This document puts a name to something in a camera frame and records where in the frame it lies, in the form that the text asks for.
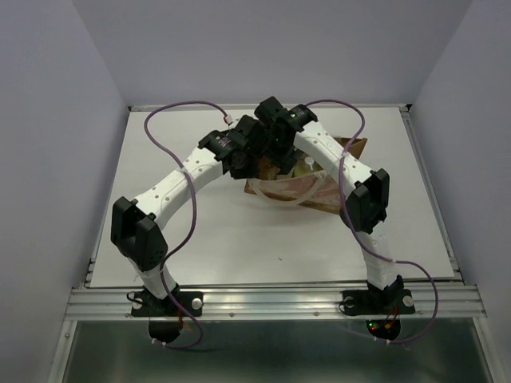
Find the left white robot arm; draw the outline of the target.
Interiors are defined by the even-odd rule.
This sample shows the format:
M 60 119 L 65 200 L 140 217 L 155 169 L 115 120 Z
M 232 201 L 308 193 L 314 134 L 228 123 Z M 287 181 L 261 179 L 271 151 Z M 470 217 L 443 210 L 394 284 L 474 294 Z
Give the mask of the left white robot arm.
M 196 206 L 197 192 L 221 176 L 255 176 L 269 146 L 264 125 L 242 116 L 230 128 L 200 139 L 191 154 L 149 190 L 132 199 L 122 196 L 113 204 L 111 241 L 132 264 L 159 314 L 172 313 L 178 298 L 176 281 L 165 265 L 173 253 L 163 234 L 167 223 L 187 202 Z

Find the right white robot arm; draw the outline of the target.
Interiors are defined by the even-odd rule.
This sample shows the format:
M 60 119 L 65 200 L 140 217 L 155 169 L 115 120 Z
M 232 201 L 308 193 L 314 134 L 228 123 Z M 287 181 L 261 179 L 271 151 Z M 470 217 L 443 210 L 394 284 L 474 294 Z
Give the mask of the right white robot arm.
M 390 176 L 355 159 L 348 147 L 337 142 L 306 106 L 288 110 L 275 97 L 262 101 L 255 117 L 270 137 L 264 156 L 282 173 L 288 173 L 304 152 L 323 168 L 339 186 L 343 222 L 362 248 L 370 307 L 385 311 L 396 302 L 393 286 L 398 279 L 388 253 L 382 224 L 390 194 Z

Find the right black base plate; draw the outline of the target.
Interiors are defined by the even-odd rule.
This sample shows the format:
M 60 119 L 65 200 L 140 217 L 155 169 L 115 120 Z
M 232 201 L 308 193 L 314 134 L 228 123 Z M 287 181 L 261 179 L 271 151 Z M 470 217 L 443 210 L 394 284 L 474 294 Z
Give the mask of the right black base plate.
M 370 290 L 344 290 L 339 309 L 347 316 L 410 315 L 416 312 L 409 290 L 400 290 L 392 297 Z

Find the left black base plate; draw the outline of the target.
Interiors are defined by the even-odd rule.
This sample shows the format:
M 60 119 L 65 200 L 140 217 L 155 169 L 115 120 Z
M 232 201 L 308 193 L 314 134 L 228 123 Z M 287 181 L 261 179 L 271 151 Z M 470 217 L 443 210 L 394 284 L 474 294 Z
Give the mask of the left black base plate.
M 177 318 L 178 316 L 184 316 L 182 309 L 177 307 L 169 297 L 156 298 L 146 289 L 130 291 L 126 294 L 126 298 L 132 304 L 131 315 L 135 318 Z M 179 291 L 175 299 L 194 317 L 202 315 L 204 300 L 202 292 L 194 290 Z

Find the aluminium frame rail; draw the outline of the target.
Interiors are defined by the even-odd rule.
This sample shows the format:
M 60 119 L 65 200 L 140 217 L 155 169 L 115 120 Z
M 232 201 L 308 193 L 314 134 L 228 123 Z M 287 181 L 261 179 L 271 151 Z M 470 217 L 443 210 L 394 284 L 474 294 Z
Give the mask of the aluminium frame rail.
M 402 106 L 369 106 L 364 164 L 390 173 L 384 223 L 416 313 L 405 345 L 370 339 L 339 310 L 365 287 L 358 244 L 336 214 L 282 207 L 222 177 L 198 194 L 192 240 L 168 261 L 183 290 L 204 295 L 204 340 L 152 343 L 152 320 L 131 315 L 140 283 L 103 231 L 91 282 L 73 290 L 52 382 L 493 382 L 485 308 L 458 271 Z

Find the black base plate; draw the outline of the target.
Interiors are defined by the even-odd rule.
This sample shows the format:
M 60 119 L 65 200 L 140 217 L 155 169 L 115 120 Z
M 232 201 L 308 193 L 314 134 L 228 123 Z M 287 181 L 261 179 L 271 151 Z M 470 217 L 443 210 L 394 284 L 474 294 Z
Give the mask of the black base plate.
M 370 290 L 344 290 L 339 309 L 347 316 L 410 315 L 416 312 L 409 290 L 400 290 L 392 297 Z
M 146 289 L 130 291 L 126 294 L 126 298 L 132 304 L 131 315 L 135 318 L 177 318 L 178 316 L 184 316 L 182 309 L 177 307 L 169 297 L 156 298 Z M 204 300 L 202 292 L 194 290 L 179 291 L 175 299 L 194 317 L 202 315 Z

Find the green pump bottle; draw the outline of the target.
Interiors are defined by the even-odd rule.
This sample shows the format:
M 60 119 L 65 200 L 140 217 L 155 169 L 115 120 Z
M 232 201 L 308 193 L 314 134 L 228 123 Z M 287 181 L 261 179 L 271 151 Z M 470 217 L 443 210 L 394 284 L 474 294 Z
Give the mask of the green pump bottle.
M 321 170 L 321 167 L 312 157 L 304 156 L 296 162 L 292 175 L 294 178 L 309 176 Z

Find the amber liquid clear bottle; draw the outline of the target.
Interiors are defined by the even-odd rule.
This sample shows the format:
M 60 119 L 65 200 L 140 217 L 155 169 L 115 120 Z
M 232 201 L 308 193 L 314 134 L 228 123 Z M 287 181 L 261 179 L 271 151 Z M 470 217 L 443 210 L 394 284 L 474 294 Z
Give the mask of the amber liquid clear bottle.
M 257 178 L 260 180 L 276 180 L 279 171 L 279 167 L 273 164 L 268 158 L 263 157 L 259 161 L 259 171 Z

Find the brown burlap canvas bag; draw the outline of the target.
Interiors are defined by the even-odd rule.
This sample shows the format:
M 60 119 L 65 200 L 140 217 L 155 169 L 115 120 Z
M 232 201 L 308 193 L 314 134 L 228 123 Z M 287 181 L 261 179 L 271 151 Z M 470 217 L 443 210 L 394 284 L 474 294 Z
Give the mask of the brown burlap canvas bag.
M 337 215 L 341 211 L 339 187 L 323 168 L 309 176 L 294 178 L 294 168 L 276 180 L 246 181 L 244 191 L 280 207 L 308 207 Z

